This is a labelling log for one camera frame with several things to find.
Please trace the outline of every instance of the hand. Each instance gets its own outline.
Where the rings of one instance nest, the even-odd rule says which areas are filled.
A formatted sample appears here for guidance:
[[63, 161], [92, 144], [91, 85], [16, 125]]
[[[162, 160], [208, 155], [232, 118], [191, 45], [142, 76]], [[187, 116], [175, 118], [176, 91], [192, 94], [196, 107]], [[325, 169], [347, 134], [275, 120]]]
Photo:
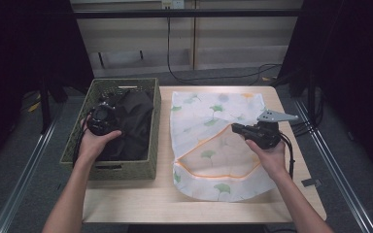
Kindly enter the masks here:
[[261, 161], [262, 167], [272, 180], [282, 174], [288, 174], [285, 162], [286, 144], [281, 141], [275, 148], [263, 150], [254, 141], [246, 140], [247, 145], [254, 151]]
[[116, 130], [112, 131], [109, 134], [103, 136], [96, 136], [90, 130], [87, 129], [87, 125], [85, 123], [84, 126], [84, 136], [81, 141], [80, 152], [78, 156], [77, 162], [85, 162], [92, 165], [95, 159], [99, 156], [102, 150], [105, 148], [105, 145], [121, 135], [121, 131]]

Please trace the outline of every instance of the light wood surface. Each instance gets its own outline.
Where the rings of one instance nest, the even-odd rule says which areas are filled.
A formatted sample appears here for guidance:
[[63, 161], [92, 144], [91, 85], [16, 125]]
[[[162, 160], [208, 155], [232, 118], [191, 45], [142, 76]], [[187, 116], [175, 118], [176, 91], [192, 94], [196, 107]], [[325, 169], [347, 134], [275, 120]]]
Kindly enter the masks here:
[[[154, 181], [92, 181], [88, 183], [84, 222], [117, 223], [272, 223], [291, 222], [277, 188], [237, 203], [205, 202], [183, 195], [173, 185], [169, 114], [173, 91], [261, 93], [268, 109], [284, 109], [274, 88], [268, 86], [162, 86], [157, 172]], [[319, 215], [326, 219], [314, 186], [301, 181], [310, 173], [287, 122], [280, 129], [289, 136], [294, 152], [294, 181]]]

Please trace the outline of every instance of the gray floor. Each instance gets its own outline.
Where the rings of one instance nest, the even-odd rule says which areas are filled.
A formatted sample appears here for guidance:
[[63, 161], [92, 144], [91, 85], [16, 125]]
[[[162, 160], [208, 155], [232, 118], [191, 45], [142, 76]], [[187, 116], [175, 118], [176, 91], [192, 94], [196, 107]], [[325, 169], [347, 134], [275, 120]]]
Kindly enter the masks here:
[[[245, 54], [240, 50], [241, 56], [254, 55], [253, 52]], [[237, 66], [233, 63], [227, 63], [219, 69], [217, 64], [209, 64], [208, 67], [201, 66], [202, 70], [190, 71], [188, 66], [187, 52], [174, 51], [178, 58], [171, 59], [174, 62], [173, 71], [178, 78], [193, 79], [193, 78], [216, 78], [229, 76], [245, 76], [257, 72], [259, 61], [254, 64], [245, 64], [246, 67]], [[136, 77], [155, 77], [159, 78], [161, 85], [178, 85], [186, 84], [177, 82], [170, 73], [167, 72], [166, 53], [148, 51], [144, 53], [144, 60], [136, 58], [139, 55], [138, 51], [127, 53], [108, 53], [103, 54], [105, 57], [105, 69], [99, 63], [97, 54], [90, 54], [94, 74], [99, 77], [104, 76], [119, 76], [127, 78]], [[280, 59], [271, 59], [264, 63], [280, 63]], [[269, 79], [278, 74], [279, 67], [275, 67], [268, 72], [262, 74], [256, 85], [268, 85]], [[258, 79], [258, 76], [234, 79], [216, 79], [216, 80], [201, 80], [192, 81], [191, 84], [226, 84], [226, 85], [247, 85]], [[39, 232], [45, 222], [48, 213], [56, 201], [62, 187], [68, 179], [68, 172], [58, 165], [58, 160], [65, 147], [69, 132], [72, 129], [72, 124], [77, 118], [77, 114], [82, 105], [83, 96], [74, 89], [66, 88], [70, 95], [69, 100], [59, 105], [51, 103], [52, 113], [59, 113], [58, 122], [53, 130], [51, 139], [42, 153], [40, 160], [37, 162], [36, 172], [33, 178], [26, 184], [26, 192], [21, 198], [21, 202], [16, 206], [14, 215], [9, 219], [8, 229], [3, 232]], [[286, 85], [277, 87], [277, 92], [280, 100], [289, 114], [298, 115], [298, 109], [295, 106], [295, 99], [288, 95], [288, 87]], [[33, 102], [34, 97], [24, 100], [24, 106], [28, 106]], [[21, 112], [21, 118], [17, 123], [17, 127], [11, 136], [8, 138], [5, 146], [0, 151], [0, 213], [2, 213], [7, 200], [11, 196], [12, 191], [17, 186], [18, 178], [22, 175], [23, 168], [28, 163], [32, 152], [35, 149], [37, 142], [40, 140], [41, 131], [41, 112], [40, 109], [29, 113], [27, 110]], [[357, 198], [361, 201], [364, 209], [369, 214], [369, 218], [373, 222], [373, 164], [365, 154], [364, 149], [357, 142], [351, 141], [348, 137], [349, 129], [343, 124], [342, 120], [336, 113], [333, 112], [329, 105], [324, 105], [323, 120], [319, 127], [322, 136], [326, 140], [329, 148], [334, 154], [336, 161], [340, 165], [346, 179], [349, 181]], [[318, 187], [319, 195], [327, 212], [327, 222], [333, 227], [336, 232], [361, 232], [361, 228], [356, 222], [355, 216], [352, 214], [351, 208], [345, 200], [345, 197], [340, 192], [337, 182], [333, 179], [329, 172], [322, 155], [312, 137], [305, 134], [297, 138], [297, 143], [301, 148], [307, 166], [310, 170], [312, 178], [320, 179], [322, 185]], [[292, 224], [269, 224], [268, 229], [283, 229], [292, 228]], [[131, 227], [131, 232], [168, 232], [167, 228], [145, 228]], [[215, 232], [217, 228], [200, 228], [204, 232]], [[240, 228], [239, 232], [250, 230], [251, 226], [246, 229]], [[113, 224], [85, 224], [84, 232], [119, 232], [128, 231], [127, 225]]]

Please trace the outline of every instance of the person's left hand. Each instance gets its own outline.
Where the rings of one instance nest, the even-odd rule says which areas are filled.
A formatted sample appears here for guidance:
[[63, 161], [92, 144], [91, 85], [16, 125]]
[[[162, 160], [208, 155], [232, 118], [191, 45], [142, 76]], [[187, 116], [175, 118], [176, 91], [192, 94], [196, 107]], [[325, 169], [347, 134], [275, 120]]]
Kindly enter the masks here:
[[87, 129], [87, 125], [85, 123], [84, 126], [84, 136], [81, 141], [80, 152], [78, 156], [78, 161], [86, 162], [92, 164], [95, 159], [99, 156], [102, 150], [105, 148], [105, 145], [121, 135], [121, 131], [116, 130], [112, 131], [109, 134], [103, 136], [96, 136], [90, 130]]

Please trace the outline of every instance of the forearm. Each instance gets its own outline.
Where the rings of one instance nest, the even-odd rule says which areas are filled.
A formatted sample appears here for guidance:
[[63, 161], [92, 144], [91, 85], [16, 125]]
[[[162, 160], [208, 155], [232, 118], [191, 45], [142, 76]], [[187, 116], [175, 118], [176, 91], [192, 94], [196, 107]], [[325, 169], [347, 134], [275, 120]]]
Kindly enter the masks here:
[[43, 232], [80, 232], [90, 164], [77, 162]]
[[281, 174], [274, 180], [298, 232], [333, 232], [310, 205], [288, 173]]

